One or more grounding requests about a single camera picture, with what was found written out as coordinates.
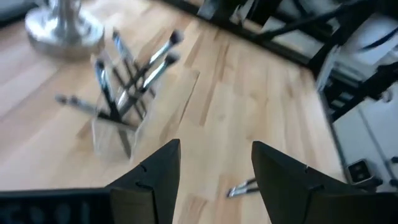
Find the silver lamp base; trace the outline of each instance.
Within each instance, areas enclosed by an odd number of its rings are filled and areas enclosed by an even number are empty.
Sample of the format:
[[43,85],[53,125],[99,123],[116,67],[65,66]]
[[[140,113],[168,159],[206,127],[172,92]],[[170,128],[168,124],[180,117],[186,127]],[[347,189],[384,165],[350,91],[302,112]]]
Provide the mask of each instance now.
[[80,11],[79,32],[73,39],[57,35],[59,22],[46,8],[31,10],[25,19],[25,28],[32,46],[40,52],[69,60],[88,58],[104,47],[104,27],[93,16]]

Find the wooden desk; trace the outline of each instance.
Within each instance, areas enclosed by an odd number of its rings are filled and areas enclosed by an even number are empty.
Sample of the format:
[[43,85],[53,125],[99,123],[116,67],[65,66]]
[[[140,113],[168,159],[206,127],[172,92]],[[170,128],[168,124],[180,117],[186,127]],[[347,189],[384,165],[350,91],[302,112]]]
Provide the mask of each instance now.
[[228,188],[253,176],[253,140],[343,178],[306,69],[157,2],[97,0],[85,8],[105,24],[110,51],[114,26],[140,58],[174,28],[185,33],[182,59],[160,80],[135,162],[99,160],[90,117],[53,99],[64,93],[94,102],[100,89],[90,63],[38,54],[19,23],[0,31],[0,189],[104,186],[172,138],[182,145],[175,223],[268,220],[259,194],[225,199]]

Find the wooden surface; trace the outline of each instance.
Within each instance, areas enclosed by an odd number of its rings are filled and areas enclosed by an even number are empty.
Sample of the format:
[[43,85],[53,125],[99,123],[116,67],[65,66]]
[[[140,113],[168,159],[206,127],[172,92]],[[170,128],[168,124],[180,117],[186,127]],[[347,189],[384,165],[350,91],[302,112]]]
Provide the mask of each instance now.
[[184,30],[182,59],[160,80],[134,162],[108,162],[93,153],[90,117],[53,99],[95,102],[90,62],[35,52],[23,23],[1,30],[1,190],[104,186],[172,138],[182,145],[175,223],[267,223],[259,194],[224,197],[253,176],[253,140],[343,178],[308,70],[157,2],[97,0],[84,8],[105,24],[110,51],[117,27],[140,58],[174,28]]

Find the black cable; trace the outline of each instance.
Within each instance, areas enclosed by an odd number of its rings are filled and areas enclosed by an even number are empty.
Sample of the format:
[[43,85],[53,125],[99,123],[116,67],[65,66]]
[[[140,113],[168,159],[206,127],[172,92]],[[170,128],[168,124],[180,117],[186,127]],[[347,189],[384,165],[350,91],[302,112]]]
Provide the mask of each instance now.
[[385,35],[384,37],[380,38],[379,40],[361,48],[359,51],[363,52],[363,51],[367,51],[367,50],[371,50],[375,47],[378,47],[382,44],[385,44],[387,41],[391,40],[396,34],[398,33],[398,27],[395,28],[393,31],[391,31],[390,33],[388,33],[387,35]]

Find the small metal object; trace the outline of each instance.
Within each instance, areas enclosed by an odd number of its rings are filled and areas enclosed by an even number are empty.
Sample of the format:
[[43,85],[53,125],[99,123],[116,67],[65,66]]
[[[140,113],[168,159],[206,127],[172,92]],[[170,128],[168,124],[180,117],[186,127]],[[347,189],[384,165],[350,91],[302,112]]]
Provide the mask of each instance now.
[[260,189],[258,187],[249,188],[250,185],[255,184],[255,183],[257,183],[255,178],[249,179],[249,180],[243,182],[242,184],[239,184],[239,185],[229,189],[226,194],[226,197],[227,198],[236,197],[238,195],[250,194],[250,193],[260,191]]

